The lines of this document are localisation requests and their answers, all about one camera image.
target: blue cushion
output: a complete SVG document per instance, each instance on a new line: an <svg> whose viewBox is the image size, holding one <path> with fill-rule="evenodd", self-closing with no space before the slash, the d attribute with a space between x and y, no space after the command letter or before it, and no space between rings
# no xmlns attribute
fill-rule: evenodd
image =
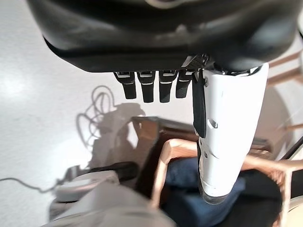
<svg viewBox="0 0 303 227"><path fill-rule="evenodd" d="M165 183L179 188L198 187L198 159L183 158L169 163Z"/></svg>
<svg viewBox="0 0 303 227"><path fill-rule="evenodd" d="M206 203L199 192L173 191L163 210L179 227L212 227L226 218L244 188L244 178L238 178L231 193L218 205Z"/></svg>
<svg viewBox="0 0 303 227"><path fill-rule="evenodd" d="M197 158L179 159L169 164L166 184L180 189L197 189ZM245 189L245 179L238 177L225 201L218 205L206 203L198 190L174 190L163 210L179 227L211 227L222 222L231 211L240 193Z"/></svg>

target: cable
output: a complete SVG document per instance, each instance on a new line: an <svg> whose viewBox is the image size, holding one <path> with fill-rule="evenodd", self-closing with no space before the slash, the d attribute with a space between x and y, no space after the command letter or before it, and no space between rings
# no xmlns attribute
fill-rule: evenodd
<svg viewBox="0 0 303 227"><path fill-rule="evenodd" d="M31 186L31 185L29 185L29 184L27 184L27 183L25 183L25 182L23 182L23 181L21 181L21 180L19 180L17 178L14 178L14 177L7 177L7 178L0 179L0 182L3 182L3 181L15 181L15 182L18 182L19 184L23 185L24 187L32 189L32 190L36 190L36 191L38 191L41 194L45 194L45 193L53 191L57 187L57 185L58 185L58 183L57 183L53 187L51 187L49 189L46 189L46 190L43 190L43 189L41 189L39 187Z"/></svg>

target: white plastic casing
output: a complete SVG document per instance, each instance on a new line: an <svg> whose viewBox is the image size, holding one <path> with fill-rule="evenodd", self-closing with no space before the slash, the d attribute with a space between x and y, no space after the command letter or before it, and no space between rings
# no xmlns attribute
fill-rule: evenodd
<svg viewBox="0 0 303 227"><path fill-rule="evenodd" d="M199 139L199 171L204 192L220 197L232 190L250 150L262 107L268 64L249 76L219 75L208 70L203 74L207 81L207 123L206 137Z"/></svg>

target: white device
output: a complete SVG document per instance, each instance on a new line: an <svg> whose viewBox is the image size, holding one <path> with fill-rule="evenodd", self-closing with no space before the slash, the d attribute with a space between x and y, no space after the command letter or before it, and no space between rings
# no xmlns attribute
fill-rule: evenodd
<svg viewBox="0 0 303 227"><path fill-rule="evenodd" d="M238 75L204 70L206 136L199 138L202 196L221 203L248 154L262 107L268 63Z"/></svg>

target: robotic hand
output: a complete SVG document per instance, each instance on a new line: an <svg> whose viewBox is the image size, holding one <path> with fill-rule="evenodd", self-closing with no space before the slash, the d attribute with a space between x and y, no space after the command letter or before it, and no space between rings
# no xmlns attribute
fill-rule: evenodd
<svg viewBox="0 0 303 227"><path fill-rule="evenodd" d="M115 72L125 97L186 96L192 80L201 193L231 191L258 123L267 62L292 43L302 0L27 0L48 47L89 72Z"/></svg>

